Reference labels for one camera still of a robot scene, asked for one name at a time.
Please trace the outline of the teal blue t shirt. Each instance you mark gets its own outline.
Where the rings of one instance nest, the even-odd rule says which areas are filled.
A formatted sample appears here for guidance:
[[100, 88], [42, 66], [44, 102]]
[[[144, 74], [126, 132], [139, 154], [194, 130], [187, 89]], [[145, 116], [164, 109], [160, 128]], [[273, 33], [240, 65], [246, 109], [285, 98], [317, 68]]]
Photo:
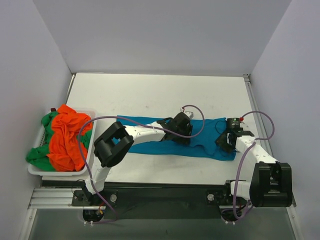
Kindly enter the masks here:
[[218, 161], [233, 161], [236, 152], [227, 153], [218, 147], [216, 139], [226, 129], [226, 119], [206, 119], [204, 129], [203, 121], [191, 120], [192, 134], [201, 132], [198, 136], [190, 139], [189, 145], [179, 144], [171, 140], [160, 142], [145, 142], [132, 146], [130, 153], [146, 155], [177, 155], [195, 158], [210, 158]]

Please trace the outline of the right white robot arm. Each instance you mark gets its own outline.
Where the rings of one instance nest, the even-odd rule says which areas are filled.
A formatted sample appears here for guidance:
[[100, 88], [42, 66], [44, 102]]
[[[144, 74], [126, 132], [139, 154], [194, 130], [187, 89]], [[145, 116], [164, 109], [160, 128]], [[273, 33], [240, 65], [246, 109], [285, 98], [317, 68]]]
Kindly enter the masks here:
[[[288, 163], [279, 162], [260, 144], [262, 138], [255, 137], [250, 130], [241, 126], [242, 118], [225, 120], [226, 128], [215, 140], [216, 145], [227, 153], [242, 154], [236, 177], [230, 180], [230, 187], [221, 192], [222, 200], [237, 205], [242, 198], [254, 207], [289, 207], [293, 203], [292, 168]], [[241, 181], [241, 169], [245, 161], [253, 164], [250, 181]]]

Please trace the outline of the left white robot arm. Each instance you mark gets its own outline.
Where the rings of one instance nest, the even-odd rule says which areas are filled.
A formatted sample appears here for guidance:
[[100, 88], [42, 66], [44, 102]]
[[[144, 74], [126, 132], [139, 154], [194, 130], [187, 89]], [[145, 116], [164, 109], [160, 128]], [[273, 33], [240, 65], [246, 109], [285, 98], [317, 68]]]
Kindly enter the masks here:
[[123, 160], [132, 146], [164, 141], [189, 145], [193, 116], [191, 111], [182, 111], [174, 118], [157, 120], [146, 127], [114, 122], [93, 144], [97, 160], [92, 165], [91, 177], [85, 180], [83, 200], [90, 206], [95, 206], [101, 201], [100, 192], [104, 189], [110, 169]]

